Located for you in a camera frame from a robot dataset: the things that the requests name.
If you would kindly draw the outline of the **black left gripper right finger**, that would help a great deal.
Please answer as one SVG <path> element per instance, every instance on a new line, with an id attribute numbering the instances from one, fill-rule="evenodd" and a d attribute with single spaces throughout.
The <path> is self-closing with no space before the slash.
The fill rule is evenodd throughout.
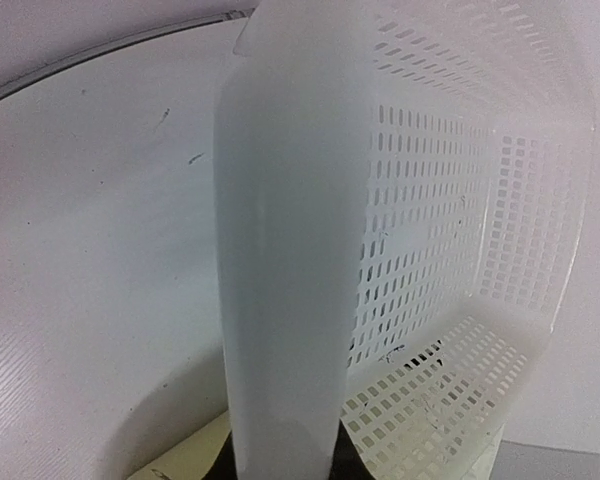
<path id="1" fill-rule="evenodd" d="M 343 424 L 338 427 L 330 480 L 374 480 Z"/>

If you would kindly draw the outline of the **white perforated plastic basket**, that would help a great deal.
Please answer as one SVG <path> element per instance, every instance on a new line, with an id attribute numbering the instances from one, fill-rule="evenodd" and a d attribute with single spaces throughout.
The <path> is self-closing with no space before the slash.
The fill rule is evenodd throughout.
<path id="1" fill-rule="evenodd" d="M 595 132 L 563 1 L 261 1 L 214 125 L 240 479 L 456 479 L 547 349 Z"/>

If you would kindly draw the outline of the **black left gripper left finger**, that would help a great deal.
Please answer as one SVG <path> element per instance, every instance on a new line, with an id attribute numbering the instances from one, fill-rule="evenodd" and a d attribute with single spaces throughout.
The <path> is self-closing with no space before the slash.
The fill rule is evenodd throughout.
<path id="1" fill-rule="evenodd" d="M 237 480 L 232 433 L 229 433 L 216 459 L 207 472 L 207 480 Z"/>

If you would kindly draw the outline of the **pale green hard-shell suitcase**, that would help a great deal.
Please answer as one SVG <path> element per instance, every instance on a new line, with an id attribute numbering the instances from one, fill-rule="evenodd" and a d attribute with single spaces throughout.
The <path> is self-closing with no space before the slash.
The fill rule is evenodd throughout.
<path id="1" fill-rule="evenodd" d="M 225 411 L 200 430 L 152 460 L 129 479 L 201 479 L 212 466 L 229 434 Z M 503 435 L 503 425 L 487 435 L 487 446 L 476 461 L 456 479 L 488 479 Z"/>

